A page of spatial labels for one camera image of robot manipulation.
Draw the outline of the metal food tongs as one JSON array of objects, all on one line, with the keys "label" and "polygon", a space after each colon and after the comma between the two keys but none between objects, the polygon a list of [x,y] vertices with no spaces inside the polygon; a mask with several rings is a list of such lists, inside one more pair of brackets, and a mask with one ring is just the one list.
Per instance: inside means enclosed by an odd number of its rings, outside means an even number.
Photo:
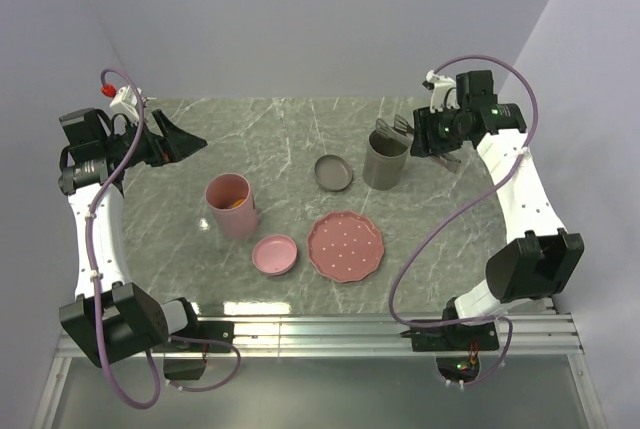
[{"label": "metal food tongs", "polygon": [[[411,148],[414,140],[414,129],[398,114],[394,115],[394,125],[378,117],[375,121],[375,131],[382,137],[395,140],[407,148]],[[461,167],[461,161],[450,154],[431,155],[429,159],[451,173],[458,173]]]}]

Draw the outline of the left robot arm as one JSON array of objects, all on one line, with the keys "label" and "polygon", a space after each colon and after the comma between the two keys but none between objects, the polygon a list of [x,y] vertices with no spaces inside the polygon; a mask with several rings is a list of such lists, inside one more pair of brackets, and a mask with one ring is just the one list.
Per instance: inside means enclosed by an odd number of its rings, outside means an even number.
[{"label": "left robot arm", "polygon": [[206,147],[204,139],[152,111],[159,132],[126,122],[124,131],[101,109],[62,116],[68,144],[60,154],[58,185],[74,215],[78,238],[78,280],[74,300],[59,310],[62,328],[95,365],[104,350],[109,363],[150,350],[169,340],[180,351],[196,348],[203,328],[190,302],[161,304],[136,285],[127,267],[122,230],[123,174],[133,167],[177,163]]}]

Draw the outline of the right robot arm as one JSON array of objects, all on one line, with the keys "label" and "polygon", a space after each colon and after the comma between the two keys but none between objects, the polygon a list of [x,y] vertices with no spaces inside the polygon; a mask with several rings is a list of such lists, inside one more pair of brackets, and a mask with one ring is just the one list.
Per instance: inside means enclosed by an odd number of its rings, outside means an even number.
[{"label": "right robot arm", "polygon": [[413,112],[415,157],[442,157],[466,142],[477,151],[496,188],[506,243],[485,265],[485,277],[455,298],[441,325],[444,342],[466,347],[476,325],[522,303],[561,293],[584,253],[580,234],[555,213],[529,150],[533,133],[521,109],[501,103],[491,71],[450,78],[427,73],[427,107]]}]

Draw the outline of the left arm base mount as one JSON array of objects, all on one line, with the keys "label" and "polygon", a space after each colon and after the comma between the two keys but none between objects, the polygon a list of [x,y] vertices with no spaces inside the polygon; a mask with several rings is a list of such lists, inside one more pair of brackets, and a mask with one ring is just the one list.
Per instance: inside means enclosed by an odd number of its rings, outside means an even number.
[{"label": "left arm base mount", "polygon": [[231,354],[235,325],[229,321],[200,322],[197,329],[185,329],[176,340],[171,338],[162,346],[163,375],[176,383],[200,382],[208,366],[213,366],[212,357]]}]

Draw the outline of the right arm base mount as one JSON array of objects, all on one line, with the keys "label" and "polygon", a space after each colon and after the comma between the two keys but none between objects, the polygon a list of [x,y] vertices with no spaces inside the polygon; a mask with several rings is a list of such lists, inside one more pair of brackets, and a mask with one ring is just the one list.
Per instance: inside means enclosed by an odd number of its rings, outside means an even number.
[{"label": "right arm base mount", "polygon": [[499,349],[498,332],[492,322],[409,328],[400,337],[410,340],[413,352],[435,353],[439,376],[447,384],[459,386],[473,385],[481,379],[481,352]]}]

